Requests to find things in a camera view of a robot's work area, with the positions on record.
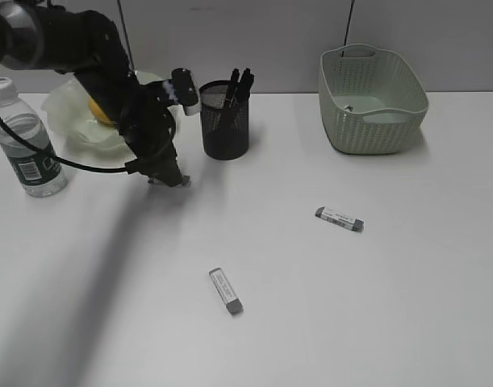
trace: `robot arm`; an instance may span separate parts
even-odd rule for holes
[[[186,114],[199,112],[199,95],[187,69],[172,79],[141,85],[130,70],[113,22],[93,10],[78,14],[60,6],[49,8],[0,3],[6,36],[2,63],[9,69],[52,69],[73,73],[105,114],[137,159],[126,164],[169,186],[182,183],[172,143],[176,130],[168,106],[182,105]]]

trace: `wire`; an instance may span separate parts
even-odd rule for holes
[[[98,168],[98,167],[90,167],[89,165],[83,165],[83,164],[75,163],[73,161],[66,160],[66,159],[64,159],[62,157],[56,156],[53,153],[46,152],[42,148],[36,147],[35,145],[31,144],[29,141],[26,141],[25,139],[23,139],[22,137],[20,137],[19,135],[17,135],[14,131],[12,131],[10,129],[10,127],[8,127],[6,125],[6,123],[4,123],[4,120],[2,120],[1,116],[0,116],[0,127],[9,136],[11,136],[16,142],[22,144],[24,147],[29,148],[32,151],[35,151],[36,153],[40,153],[40,154],[42,154],[44,156],[50,157],[51,159],[53,159],[55,161],[58,161],[58,162],[60,162],[62,164],[68,165],[70,167],[74,167],[74,168],[77,168],[77,169],[83,169],[83,170],[88,171],[88,172],[96,172],[96,173],[122,173],[122,172],[126,172],[127,171],[125,167],[122,167],[122,168]]]
[[[120,0],[117,0],[117,7],[119,8],[120,23],[123,25],[124,41],[126,42],[127,55],[130,57],[130,65],[132,66],[132,70],[135,71],[132,48],[130,47],[130,40],[127,37],[126,21],[124,20],[123,6],[121,5]]]
[[[20,3],[20,4],[25,4],[27,6],[37,6],[44,1],[45,0],[15,0],[15,2]]]
[[[5,20],[3,17],[0,15],[0,63],[2,62],[2,59],[6,55],[7,51],[7,42],[6,42],[6,34],[4,33],[4,27],[5,27]],[[16,142],[22,144],[24,147],[31,149],[34,152],[37,152],[41,155],[44,155],[46,157],[50,157],[51,159],[58,161],[59,163],[68,165],[70,167],[76,168],[76,169],[82,169],[84,171],[88,172],[94,172],[94,173],[125,173],[127,172],[126,167],[121,167],[121,168],[98,168],[98,167],[91,167],[89,165],[84,165],[84,164],[79,164],[74,161],[66,160],[62,157],[59,157],[55,155],[54,153],[47,152],[43,150],[42,148],[36,147],[35,145],[31,144],[29,141],[26,141],[19,135],[17,135],[10,127],[6,125],[2,117],[0,116],[0,128],[5,131],[11,138],[13,138]],[[174,138],[176,130],[174,128],[171,129],[171,141]],[[164,152],[167,147],[171,144],[171,141],[167,141],[164,146],[154,155],[154,156],[159,156],[162,152]]]
[[[350,23],[352,22],[353,6],[355,3],[356,0],[352,0],[350,3],[349,21],[346,23],[345,41],[343,42],[344,46],[349,42]]]

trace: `plastic bottle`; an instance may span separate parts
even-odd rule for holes
[[[19,92],[10,78],[0,78],[0,116],[17,135],[36,147],[54,153],[44,123],[19,98]],[[0,144],[20,184],[31,196],[44,198],[60,192],[67,185],[60,163],[26,148],[1,128]]]

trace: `pen holder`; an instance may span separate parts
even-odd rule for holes
[[[199,90],[203,148],[217,160],[237,159],[249,147],[249,100],[224,108],[229,83],[213,81]]]

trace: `bottle label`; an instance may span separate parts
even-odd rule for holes
[[[50,141],[44,150],[56,155]],[[41,153],[34,153],[27,157],[8,156],[7,158],[23,185],[36,186],[49,183],[61,172],[60,163]]]

